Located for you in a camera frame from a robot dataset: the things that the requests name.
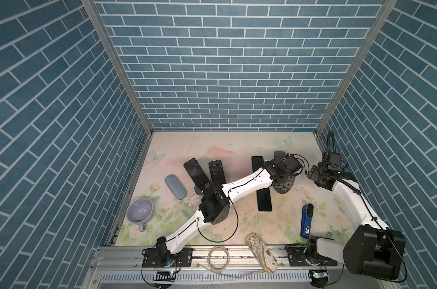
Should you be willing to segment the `black phone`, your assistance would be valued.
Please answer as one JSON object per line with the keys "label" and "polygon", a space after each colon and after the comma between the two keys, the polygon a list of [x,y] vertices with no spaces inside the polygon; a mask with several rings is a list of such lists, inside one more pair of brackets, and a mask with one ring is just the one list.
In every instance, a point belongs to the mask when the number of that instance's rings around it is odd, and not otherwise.
{"label": "black phone", "polygon": [[260,168],[262,168],[265,164],[264,157],[262,156],[252,156],[251,157],[252,162],[252,171],[256,172]]}
{"label": "black phone", "polygon": [[226,184],[225,173],[223,170],[223,165],[221,160],[214,160],[208,163],[210,174],[211,174],[211,182]]}

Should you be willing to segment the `teal-edged phone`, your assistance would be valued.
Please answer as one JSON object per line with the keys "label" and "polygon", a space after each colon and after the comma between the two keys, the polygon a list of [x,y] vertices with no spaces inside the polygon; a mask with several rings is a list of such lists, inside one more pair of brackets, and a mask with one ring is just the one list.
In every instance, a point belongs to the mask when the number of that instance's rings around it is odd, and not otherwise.
{"label": "teal-edged phone", "polygon": [[272,211],[271,194],[269,188],[260,189],[257,191],[257,206],[259,212]]}

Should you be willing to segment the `wood-base grey phone stand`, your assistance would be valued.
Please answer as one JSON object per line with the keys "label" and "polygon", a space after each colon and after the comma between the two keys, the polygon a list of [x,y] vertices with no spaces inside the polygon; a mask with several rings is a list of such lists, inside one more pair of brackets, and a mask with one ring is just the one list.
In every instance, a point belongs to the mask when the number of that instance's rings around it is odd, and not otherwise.
{"label": "wood-base grey phone stand", "polygon": [[275,163],[279,163],[286,157],[286,155],[287,154],[284,151],[275,151],[273,156],[273,161]]}

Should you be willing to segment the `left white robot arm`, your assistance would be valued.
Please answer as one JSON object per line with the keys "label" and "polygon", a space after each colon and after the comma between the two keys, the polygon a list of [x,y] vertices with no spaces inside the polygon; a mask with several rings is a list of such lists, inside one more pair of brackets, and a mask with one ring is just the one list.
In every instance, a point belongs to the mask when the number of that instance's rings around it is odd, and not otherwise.
{"label": "left white robot arm", "polygon": [[167,237],[160,237],[155,244],[158,261],[162,266],[170,264],[175,255],[198,233],[209,225],[217,225],[229,216],[230,206],[235,201],[269,187],[283,186],[290,189],[286,182],[293,181],[303,171],[303,164],[292,154],[284,158],[274,158],[250,175],[232,183],[209,183],[204,170],[195,158],[184,163],[188,175],[195,186],[201,189],[203,196],[198,210],[177,231]]}

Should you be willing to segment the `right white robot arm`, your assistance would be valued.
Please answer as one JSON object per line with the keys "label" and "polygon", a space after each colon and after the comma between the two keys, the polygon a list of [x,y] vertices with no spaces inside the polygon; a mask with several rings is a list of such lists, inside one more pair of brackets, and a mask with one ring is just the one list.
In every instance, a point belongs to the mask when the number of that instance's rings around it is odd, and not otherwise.
{"label": "right white robot arm", "polygon": [[323,258],[334,260],[353,274],[396,282],[400,269],[406,267],[403,265],[405,237],[377,215],[353,175],[317,165],[311,168],[307,178],[333,192],[355,229],[345,244],[311,236],[306,249],[308,261],[316,264]]}

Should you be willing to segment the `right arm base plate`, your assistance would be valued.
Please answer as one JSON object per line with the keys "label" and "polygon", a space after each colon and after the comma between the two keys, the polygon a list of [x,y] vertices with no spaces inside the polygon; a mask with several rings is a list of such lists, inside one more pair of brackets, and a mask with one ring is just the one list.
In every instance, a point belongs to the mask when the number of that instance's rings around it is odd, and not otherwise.
{"label": "right arm base plate", "polygon": [[288,254],[290,267],[304,266],[337,266],[338,262],[324,256],[309,255],[306,246],[293,245],[286,246],[285,250]]}

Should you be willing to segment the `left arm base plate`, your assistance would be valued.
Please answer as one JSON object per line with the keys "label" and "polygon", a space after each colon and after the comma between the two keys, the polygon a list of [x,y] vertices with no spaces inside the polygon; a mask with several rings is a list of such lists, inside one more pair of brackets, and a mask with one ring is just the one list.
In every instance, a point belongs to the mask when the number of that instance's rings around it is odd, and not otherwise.
{"label": "left arm base plate", "polygon": [[142,251],[142,256],[144,256],[143,266],[144,267],[191,267],[193,258],[192,248],[183,248],[179,253],[176,254],[164,254],[159,256],[158,250],[156,248],[148,248]]}

